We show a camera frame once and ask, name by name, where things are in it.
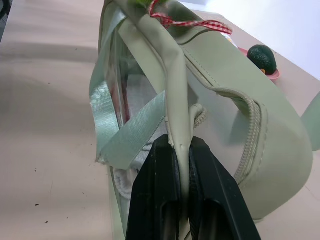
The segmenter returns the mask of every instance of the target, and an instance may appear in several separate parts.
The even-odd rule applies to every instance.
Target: sage green bag
[[[168,14],[176,21],[199,20],[176,1],[169,3]],[[122,56],[130,58],[126,67]],[[125,104],[115,103],[116,91],[110,84],[113,78],[124,78],[123,71],[119,73],[124,68],[130,69],[126,77],[139,69],[130,74],[146,77],[155,94],[128,122],[121,114]],[[124,88],[115,82],[117,89]],[[109,166],[115,240],[125,239],[129,209],[116,187],[113,169],[131,169],[163,120],[178,156],[184,206],[189,197],[193,135],[205,139],[233,174],[254,220],[291,199],[310,175],[313,154],[301,119],[254,64],[219,32],[203,27],[165,29],[128,0],[105,0],[90,99],[97,161]],[[204,109],[207,120],[194,130]],[[180,226],[180,239],[185,239],[186,212]]]

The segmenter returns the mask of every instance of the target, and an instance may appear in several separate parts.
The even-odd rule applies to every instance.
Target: pink plate
[[[248,50],[245,50],[241,47],[239,47],[239,50],[243,53],[243,55],[247,56],[248,55]],[[280,78],[280,72],[278,71],[278,69],[275,71],[274,74],[272,75],[266,75],[272,82],[274,82],[275,80],[277,80],[278,78]]]

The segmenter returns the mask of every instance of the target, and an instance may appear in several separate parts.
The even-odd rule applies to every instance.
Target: zipper
[[[207,89],[216,92],[220,96],[232,99],[234,102],[245,103],[249,114],[249,131],[244,145],[243,154],[239,167],[234,175],[238,183],[242,183],[251,172],[258,147],[258,140],[261,129],[261,110],[259,105],[248,95],[228,88],[213,86],[207,78],[197,69],[196,66],[186,57],[186,66],[199,82]]]

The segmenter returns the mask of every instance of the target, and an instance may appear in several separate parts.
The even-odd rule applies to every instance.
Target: beige table
[[[112,239],[88,97],[102,5],[14,0],[0,45],[1,240]],[[257,43],[238,28],[233,38],[243,48]],[[277,85],[301,115],[320,82],[276,58]],[[306,187],[258,225],[262,239],[320,238],[319,160]]]

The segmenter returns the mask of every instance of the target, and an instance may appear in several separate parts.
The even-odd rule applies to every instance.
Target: red gingham ribbon
[[[154,13],[155,5],[159,2],[159,0],[153,0],[151,5],[148,8],[148,13],[151,18],[159,18],[161,24],[168,28],[170,26],[180,26],[180,27],[194,27],[201,26],[207,29],[211,29],[214,31],[218,31],[225,34],[232,34],[232,30],[227,27],[225,24],[219,21],[207,20],[207,21],[173,21],[169,16],[163,13],[156,12]]]

